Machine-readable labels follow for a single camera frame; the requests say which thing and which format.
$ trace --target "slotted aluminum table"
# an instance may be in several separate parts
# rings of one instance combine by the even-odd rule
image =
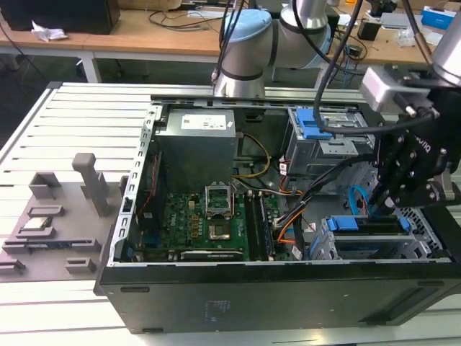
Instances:
[[[107,181],[118,182],[130,171],[151,95],[179,93],[211,94],[211,89],[126,84],[46,89],[0,151],[0,245],[32,195],[28,184],[36,171],[54,171],[61,182],[80,182],[72,158],[91,151],[96,169]],[[267,89],[267,94],[313,98],[315,91]],[[359,98],[355,91],[325,93],[325,99]],[[457,220],[458,210],[452,209]],[[93,294],[93,286],[92,280],[0,284],[0,345],[461,344],[461,296],[446,298],[399,327],[131,335],[110,302]]]

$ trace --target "yellow wire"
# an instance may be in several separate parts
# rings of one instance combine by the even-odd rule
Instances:
[[[256,178],[256,177],[260,177],[260,176],[262,176],[263,174],[265,174],[269,170],[269,168],[271,166],[271,156],[269,155],[269,152],[266,150],[266,148],[261,144],[261,142],[258,141],[255,137],[253,137],[252,135],[249,135],[248,133],[244,133],[243,136],[247,136],[247,137],[251,138],[253,141],[255,141],[256,144],[258,144],[258,146],[266,154],[267,162],[266,162],[266,166],[264,166],[264,168],[260,172],[252,173],[252,174],[238,174],[238,175],[233,175],[233,177],[234,178]]]

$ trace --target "power supply label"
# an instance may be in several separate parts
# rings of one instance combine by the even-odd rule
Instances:
[[[183,130],[225,130],[225,115],[185,114],[182,116]]]

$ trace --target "floor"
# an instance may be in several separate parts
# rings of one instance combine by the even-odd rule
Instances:
[[[75,58],[30,57],[49,81],[86,82],[84,76],[76,73]],[[17,58],[19,69],[7,68],[0,59],[0,148],[6,143],[15,128],[21,123],[29,109],[47,86],[47,81],[29,64],[28,60]],[[215,65],[211,63],[182,63],[168,61],[120,61],[123,76],[118,76],[115,61],[98,60],[104,83],[133,84],[189,84],[209,85]],[[273,87],[313,88],[318,70],[277,70],[277,82],[271,81],[272,70],[264,74],[265,84]],[[343,76],[337,76],[331,88],[342,88]],[[356,89],[360,78],[356,77],[349,86]]]

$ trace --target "ram slot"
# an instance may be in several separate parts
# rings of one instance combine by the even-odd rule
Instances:
[[[261,251],[258,241],[258,231],[255,222],[254,199],[252,196],[245,195],[243,200],[245,205],[246,234],[248,237],[249,259],[251,261],[261,260]]]
[[[272,257],[274,254],[274,247],[272,245],[272,235],[271,229],[269,227],[269,222],[267,221],[267,211],[264,205],[264,198],[262,196],[258,196],[258,208],[259,210],[259,222],[260,225],[259,229],[259,239],[261,245],[264,246],[264,260],[267,261],[269,257]]]

